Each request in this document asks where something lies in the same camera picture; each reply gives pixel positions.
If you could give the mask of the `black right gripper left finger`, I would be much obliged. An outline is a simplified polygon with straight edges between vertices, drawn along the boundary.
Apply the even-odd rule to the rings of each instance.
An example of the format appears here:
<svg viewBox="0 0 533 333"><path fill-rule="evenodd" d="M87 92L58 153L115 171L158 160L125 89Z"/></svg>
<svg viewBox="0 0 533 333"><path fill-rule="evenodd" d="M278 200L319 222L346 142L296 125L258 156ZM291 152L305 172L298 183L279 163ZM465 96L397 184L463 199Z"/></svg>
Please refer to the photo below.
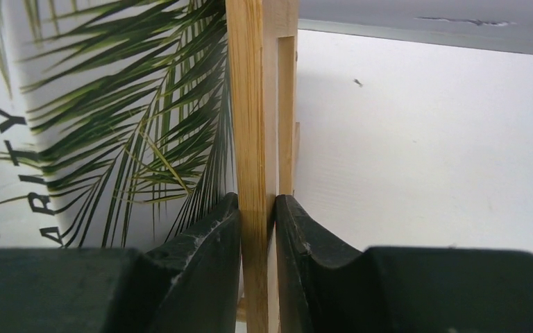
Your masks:
<svg viewBox="0 0 533 333"><path fill-rule="evenodd" d="M238 197L146 253L0 249L0 332L234 332Z"/></svg>

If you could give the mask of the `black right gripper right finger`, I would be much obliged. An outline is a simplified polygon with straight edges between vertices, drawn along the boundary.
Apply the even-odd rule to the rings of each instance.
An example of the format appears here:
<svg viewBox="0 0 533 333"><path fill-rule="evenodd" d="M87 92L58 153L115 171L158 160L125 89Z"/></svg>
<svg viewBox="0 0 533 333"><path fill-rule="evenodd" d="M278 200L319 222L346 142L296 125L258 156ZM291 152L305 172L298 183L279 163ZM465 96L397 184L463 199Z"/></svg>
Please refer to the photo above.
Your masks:
<svg viewBox="0 0 533 333"><path fill-rule="evenodd" d="M290 195L275 201L283 332L533 332L533 254L353 248Z"/></svg>

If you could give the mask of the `grey book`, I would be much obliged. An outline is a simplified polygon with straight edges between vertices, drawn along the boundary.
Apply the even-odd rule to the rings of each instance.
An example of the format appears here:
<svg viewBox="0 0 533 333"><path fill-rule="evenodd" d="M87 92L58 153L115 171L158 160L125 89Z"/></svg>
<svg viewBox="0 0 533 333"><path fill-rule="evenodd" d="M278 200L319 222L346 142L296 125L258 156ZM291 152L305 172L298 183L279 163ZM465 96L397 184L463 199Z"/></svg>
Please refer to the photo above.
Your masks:
<svg viewBox="0 0 533 333"><path fill-rule="evenodd" d="M0 248L154 248L235 189L223 1L0 1Z"/></svg>

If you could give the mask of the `wooden book rack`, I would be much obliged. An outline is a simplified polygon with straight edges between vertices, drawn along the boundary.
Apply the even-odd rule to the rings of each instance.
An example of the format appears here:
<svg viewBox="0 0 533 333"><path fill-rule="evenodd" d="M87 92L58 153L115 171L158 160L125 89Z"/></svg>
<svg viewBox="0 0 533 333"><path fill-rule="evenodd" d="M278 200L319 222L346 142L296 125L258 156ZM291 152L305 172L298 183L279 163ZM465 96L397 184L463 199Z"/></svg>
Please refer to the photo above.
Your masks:
<svg viewBox="0 0 533 333"><path fill-rule="evenodd" d="M280 324L273 206L278 194L278 116L294 129L297 1L227 1L226 23L246 326Z"/></svg>

